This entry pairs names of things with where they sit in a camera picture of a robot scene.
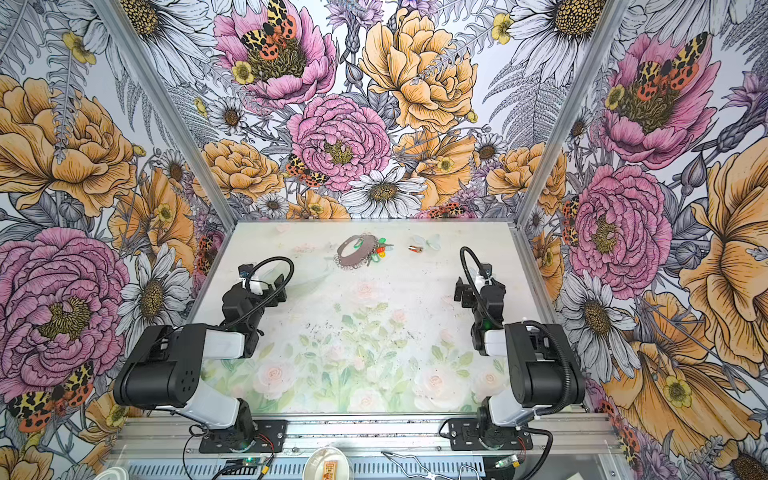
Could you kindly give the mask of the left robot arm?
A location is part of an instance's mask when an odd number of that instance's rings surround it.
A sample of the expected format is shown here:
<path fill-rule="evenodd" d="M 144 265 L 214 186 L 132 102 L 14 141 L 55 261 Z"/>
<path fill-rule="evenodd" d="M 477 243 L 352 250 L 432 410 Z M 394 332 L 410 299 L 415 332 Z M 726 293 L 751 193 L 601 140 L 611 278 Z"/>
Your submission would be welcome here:
<path fill-rule="evenodd" d="M 191 421 L 203 453 L 278 452 L 281 432 L 259 427 L 245 399 L 207 384 L 202 364 L 250 359 L 263 337 L 259 324 L 265 310 L 287 299 L 294 272 L 285 256 L 244 264 L 238 282 L 222 296 L 221 323 L 144 330 L 115 380 L 116 403 Z"/>

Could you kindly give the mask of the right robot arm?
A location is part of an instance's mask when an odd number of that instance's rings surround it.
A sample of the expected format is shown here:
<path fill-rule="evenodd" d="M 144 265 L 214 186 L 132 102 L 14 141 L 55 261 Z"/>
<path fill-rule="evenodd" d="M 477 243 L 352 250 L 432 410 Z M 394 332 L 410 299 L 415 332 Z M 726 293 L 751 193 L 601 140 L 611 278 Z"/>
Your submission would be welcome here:
<path fill-rule="evenodd" d="M 448 421 L 454 451 L 530 450 L 532 421 L 580 404 L 585 396 L 585 380 L 563 327 L 526 319 L 505 323 L 505 295 L 506 287 L 486 273 L 455 285 L 454 300 L 474 317 L 472 346 L 502 364 L 509 385 L 481 393 L 474 416 Z"/>

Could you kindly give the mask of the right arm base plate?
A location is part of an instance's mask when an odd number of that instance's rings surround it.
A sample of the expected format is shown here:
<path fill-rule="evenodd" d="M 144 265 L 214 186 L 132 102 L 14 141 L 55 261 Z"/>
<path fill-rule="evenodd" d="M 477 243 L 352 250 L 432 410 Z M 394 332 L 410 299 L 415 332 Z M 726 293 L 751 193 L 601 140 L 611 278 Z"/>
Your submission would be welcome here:
<path fill-rule="evenodd" d="M 533 447 L 531 436 L 515 428 L 484 424 L 475 417 L 451 417 L 438 434 L 452 451 L 523 451 Z"/>

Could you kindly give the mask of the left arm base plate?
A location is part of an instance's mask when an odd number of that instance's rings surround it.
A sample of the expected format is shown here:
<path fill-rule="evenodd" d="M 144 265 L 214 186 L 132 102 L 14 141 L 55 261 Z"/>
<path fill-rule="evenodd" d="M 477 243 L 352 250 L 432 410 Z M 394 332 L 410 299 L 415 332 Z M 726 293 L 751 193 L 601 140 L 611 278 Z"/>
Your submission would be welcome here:
<path fill-rule="evenodd" d="M 212 430 L 203 436 L 198 450 L 202 454 L 280 453 L 287 427 L 286 420 L 256 419 L 245 432 L 235 427 Z"/>

